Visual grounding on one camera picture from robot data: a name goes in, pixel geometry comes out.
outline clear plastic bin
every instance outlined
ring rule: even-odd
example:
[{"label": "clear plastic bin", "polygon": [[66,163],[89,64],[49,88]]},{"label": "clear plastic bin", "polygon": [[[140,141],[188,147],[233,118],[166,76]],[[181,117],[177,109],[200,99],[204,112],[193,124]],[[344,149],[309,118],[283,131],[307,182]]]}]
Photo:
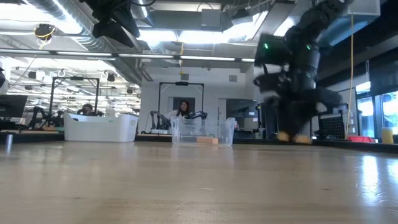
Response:
[{"label": "clear plastic bin", "polygon": [[171,117],[173,144],[217,144],[230,146],[235,118],[209,121]]}]

